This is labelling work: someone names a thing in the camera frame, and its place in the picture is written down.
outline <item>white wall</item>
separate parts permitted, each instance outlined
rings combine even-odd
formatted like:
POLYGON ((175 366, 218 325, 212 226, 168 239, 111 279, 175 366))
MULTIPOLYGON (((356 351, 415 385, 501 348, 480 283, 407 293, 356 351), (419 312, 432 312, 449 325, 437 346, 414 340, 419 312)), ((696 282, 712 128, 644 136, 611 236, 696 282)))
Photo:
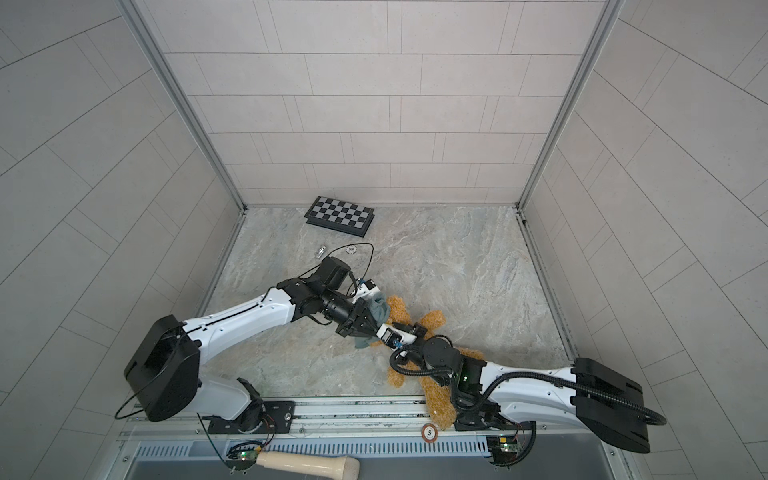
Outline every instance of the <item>white wall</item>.
POLYGON ((768 3, 628 0, 525 215, 647 478, 768 473, 768 3))
POLYGON ((237 215, 111 0, 0 2, 0 477, 86 475, 237 215))
POLYGON ((137 5, 249 204, 516 202, 603 8, 137 5))

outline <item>marble floor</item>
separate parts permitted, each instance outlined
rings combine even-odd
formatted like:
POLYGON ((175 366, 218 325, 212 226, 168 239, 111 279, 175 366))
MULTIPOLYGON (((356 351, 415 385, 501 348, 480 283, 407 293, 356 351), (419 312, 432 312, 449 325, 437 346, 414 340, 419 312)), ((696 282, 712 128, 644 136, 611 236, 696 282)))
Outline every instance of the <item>marble floor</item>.
MULTIPOLYGON (((248 210, 207 312, 260 295, 316 265, 330 250, 368 241, 376 246, 369 278, 385 295, 401 296, 411 317, 442 310, 443 333, 457 346, 481 350, 509 366, 563 366, 567 357, 511 207, 380 207, 364 240, 306 224, 304 209, 248 210)), ((367 246, 334 254, 358 275, 367 246)), ((305 318, 229 348, 204 366, 241 376, 263 396, 412 395, 386 382, 389 351, 355 349, 354 340, 305 318)))

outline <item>black mounting plate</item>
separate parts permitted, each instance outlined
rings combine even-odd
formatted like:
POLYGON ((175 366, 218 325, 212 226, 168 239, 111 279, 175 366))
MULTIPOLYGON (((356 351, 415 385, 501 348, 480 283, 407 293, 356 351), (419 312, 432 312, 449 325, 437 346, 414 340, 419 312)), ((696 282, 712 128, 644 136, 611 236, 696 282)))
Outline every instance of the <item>black mounting plate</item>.
POLYGON ((229 420, 220 419, 219 417, 210 417, 208 433, 210 435, 253 435, 290 432, 290 426, 293 422, 293 409, 296 408, 295 402, 264 402, 264 407, 266 408, 265 415, 269 415, 272 417, 272 420, 275 421, 273 424, 269 419, 267 420, 270 424, 269 431, 267 431, 266 423, 262 422, 256 430, 242 433, 237 430, 235 421, 231 422, 229 420))

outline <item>metal vent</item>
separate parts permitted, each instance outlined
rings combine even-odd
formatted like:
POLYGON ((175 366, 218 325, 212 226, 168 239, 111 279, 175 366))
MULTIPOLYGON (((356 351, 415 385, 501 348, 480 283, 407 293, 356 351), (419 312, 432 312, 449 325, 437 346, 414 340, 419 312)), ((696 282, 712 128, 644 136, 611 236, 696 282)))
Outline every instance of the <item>metal vent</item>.
MULTIPOLYGON (((220 452, 225 452, 232 445, 244 442, 243 439, 228 439, 227 444, 214 440, 220 452)), ((275 439, 265 452, 286 452, 304 455, 341 456, 355 458, 395 458, 395 457, 487 457, 488 444, 485 437, 474 435, 451 435, 427 443, 420 437, 388 437, 379 440, 365 438, 327 438, 327 439, 275 439)), ((216 459, 216 454, 207 440, 177 441, 141 441, 136 451, 139 462, 168 460, 209 460, 216 459)))
POLYGON ((300 453, 306 455, 351 455, 359 458, 380 457, 464 457, 486 456, 485 437, 454 436, 434 443, 409 438, 367 439, 281 439, 275 440, 267 452, 300 453))
POLYGON ((191 442, 142 442, 136 451, 136 456, 141 458, 186 457, 191 446, 191 442))

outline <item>checkered pattern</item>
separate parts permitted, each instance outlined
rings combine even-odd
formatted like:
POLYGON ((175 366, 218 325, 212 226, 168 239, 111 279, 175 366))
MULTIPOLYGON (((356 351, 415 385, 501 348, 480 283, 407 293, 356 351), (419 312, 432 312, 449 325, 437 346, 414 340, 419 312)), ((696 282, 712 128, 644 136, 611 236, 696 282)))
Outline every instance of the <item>checkered pattern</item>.
POLYGON ((366 235, 374 216, 370 207, 327 197, 317 197, 304 214, 311 225, 358 237, 366 235))
POLYGON ((320 197, 315 206, 312 207, 310 216, 350 227, 362 228, 372 211, 372 208, 361 207, 350 202, 320 197))

